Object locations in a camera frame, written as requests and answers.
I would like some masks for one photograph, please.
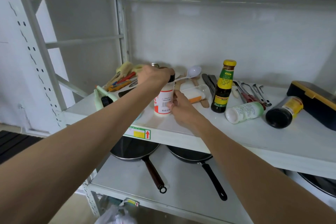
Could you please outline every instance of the pan handle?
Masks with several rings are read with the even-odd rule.
[[[213,173],[209,164],[206,164],[206,163],[203,162],[202,167],[204,168],[204,170],[207,172],[208,176],[210,177],[210,179],[211,179],[213,185],[215,186],[215,189],[217,190],[217,193],[218,193],[219,197],[221,198],[221,200],[226,201],[228,199],[228,196],[225,193],[222,185],[218,181],[216,175]]]
[[[161,179],[159,173],[156,171],[155,167],[149,160],[149,156],[145,156],[142,158],[142,160],[146,163],[146,167],[156,185],[156,187],[160,190],[161,194],[164,194],[167,192],[167,188],[165,187],[165,184],[163,180]]]

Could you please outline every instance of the glass bottle with yellow cap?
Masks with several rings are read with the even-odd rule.
[[[225,112],[232,88],[233,70],[237,62],[235,60],[226,59],[223,65],[211,104],[211,110],[217,113]]]

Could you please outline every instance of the hand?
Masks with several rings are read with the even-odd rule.
[[[167,103],[167,107],[171,110],[177,122],[195,125],[200,120],[205,119],[179,90],[174,90],[174,101],[173,103]]]
[[[141,84],[146,81],[158,82],[164,86],[170,78],[170,75],[173,75],[174,69],[172,68],[161,68],[145,65],[142,67],[141,72],[138,73],[138,84]]]

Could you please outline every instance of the black toolbox with yellow lid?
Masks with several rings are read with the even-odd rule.
[[[303,109],[327,128],[336,131],[336,96],[310,82],[292,81],[288,96],[299,97]]]

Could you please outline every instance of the forearm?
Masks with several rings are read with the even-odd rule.
[[[194,127],[254,223],[335,223],[331,208],[208,120]]]
[[[2,164],[0,172],[6,175],[0,188],[0,218],[7,223],[48,222],[158,95],[162,84],[144,82]]]

